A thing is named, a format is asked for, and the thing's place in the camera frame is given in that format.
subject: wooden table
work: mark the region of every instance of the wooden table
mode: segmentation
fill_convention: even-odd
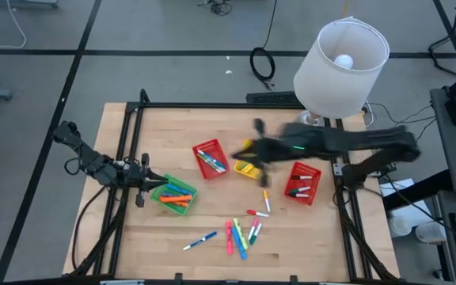
[[[110,103],[104,107],[94,149],[115,157],[125,104]],[[292,161],[275,163],[269,173],[268,189],[272,213],[261,218],[263,227],[255,245],[243,261],[235,248],[226,254],[225,221],[238,217],[247,235],[253,216],[247,209],[265,212],[262,188],[255,180],[233,171],[234,160],[228,158],[230,171],[213,180],[204,180],[192,153],[192,146],[218,139],[227,156],[241,149],[244,139],[255,137],[253,119],[267,124],[267,133],[293,121],[297,110],[146,108],[143,113],[137,158],[150,155],[150,166],[159,174],[169,173],[199,190],[194,204],[185,216],[178,216],[146,196],[146,206],[135,206],[136,189],[130,192],[123,239],[120,246],[116,278],[173,279],[183,273],[184,279],[239,279],[288,281],[297,275],[299,281],[348,281],[344,244],[339,214],[332,202],[333,174],[329,161],[302,161],[322,171],[321,181],[312,206],[297,203],[283,195]],[[135,118],[130,124],[125,155]],[[361,115],[344,119],[344,128],[365,129]],[[352,162],[363,160],[368,151],[350,154]],[[366,187],[378,190],[378,182],[368,179]],[[100,185],[87,178],[80,208],[99,190]],[[78,235],[77,261],[82,260],[97,241],[105,210],[106,195],[91,204],[82,220]],[[397,262],[382,200],[373,193],[359,191],[359,207],[364,233],[369,246],[381,262],[398,276]],[[213,230],[211,240],[183,251],[190,242]],[[356,243],[353,252],[358,256]],[[104,255],[105,272],[112,245]],[[358,274],[362,276],[359,258]],[[64,272],[71,272],[70,251]]]

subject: green plastic container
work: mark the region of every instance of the green plastic container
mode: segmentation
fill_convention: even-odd
[[[186,213],[188,212],[188,209],[190,208],[191,204],[193,203],[193,200],[196,197],[196,192],[197,192],[196,189],[187,185],[186,183],[182,182],[181,180],[178,180],[177,178],[172,177],[169,174],[165,174],[165,177],[168,178],[169,184],[175,184],[176,186],[179,186],[180,188],[183,188],[191,193],[192,198],[191,198],[191,201],[189,201],[188,206],[182,207],[182,206],[176,205],[174,203],[163,203],[162,201],[159,200],[159,196],[161,196],[163,192],[167,192],[170,194],[184,195],[182,193],[176,192],[176,191],[168,188],[167,184],[162,185],[162,186],[156,188],[155,190],[153,190],[152,196],[150,198],[152,200],[156,201],[157,203],[161,204],[163,207],[170,209],[171,211],[174,211],[179,215],[186,215]]]

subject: red basket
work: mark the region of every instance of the red basket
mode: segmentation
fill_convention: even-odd
[[[213,170],[207,163],[202,161],[198,155],[198,150],[202,150],[204,153],[213,157],[213,159],[221,162],[224,166],[226,171],[219,173]],[[208,142],[204,142],[199,144],[198,146],[193,147],[193,154],[195,155],[196,161],[198,162],[199,170],[202,172],[204,179],[212,179],[214,177],[218,177],[224,173],[227,173],[229,170],[228,161],[226,160],[225,154],[222,152],[221,145],[217,139],[212,139]]]
[[[291,179],[293,175],[312,176],[313,179],[295,180]],[[290,178],[288,178],[288,183],[286,185],[286,190],[284,190],[284,195],[290,199],[310,206],[313,204],[314,197],[316,196],[317,185],[320,182],[320,177],[320,170],[312,168],[300,162],[295,162],[293,169],[291,170]],[[310,189],[301,193],[309,194],[309,197],[291,197],[288,195],[290,190],[306,186],[310,186]]]

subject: gray floor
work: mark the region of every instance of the gray floor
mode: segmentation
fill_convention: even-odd
[[[262,45],[271,16],[271,0],[233,0],[233,12],[216,17],[196,7],[200,0],[103,0],[89,38],[89,49],[124,50],[250,50]],[[456,0],[442,0],[450,18]],[[432,0],[350,0],[350,15],[367,21],[388,39],[392,51],[426,51],[446,35]],[[303,51],[319,29],[337,19],[343,1],[279,1],[268,49]],[[60,9],[15,11],[28,36],[28,49],[75,49],[93,0],[61,0]],[[8,11],[0,8],[0,44],[20,42]],[[453,51],[451,45],[441,51]],[[276,58],[275,90],[293,88],[302,58]],[[72,57],[0,55],[0,88],[14,91],[0,101],[0,256],[31,177]],[[456,70],[456,59],[441,61]],[[428,90],[456,78],[435,69],[429,59],[391,59],[369,101],[388,106],[403,119],[429,104]],[[244,102],[245,95],[265,92],[249,68],[247,57],[119,57],[85,56],[63,113],[77,122],[82,137],[94,143],[105,102],[136,100],[145,88],[152,101]],[[374,106],[373,128],[393,124]],[[428,109],[422,116],[431,115]],[[426,123],[409,126],[416,134]],[[394,178],[419,181],[446,168],[437,127],[419,141],[423,151],[412,164],[400,164]],[[63,268],[85,178],[70,177],[63,163],[72,153],[54,145],[6,280],[58,276]],[[436,283],[439,268],[434,246],[413,237],[395,241],[403,277]]]

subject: white lampshade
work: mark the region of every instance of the white lampshade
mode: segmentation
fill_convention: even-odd
[[[334,63],[352,58],[352,68]],[[294,76],[294,92],[309,111],[328,118],[360,112],[379,72],[390,56],[385,37],[368,24],[349,17],[321,29]]]

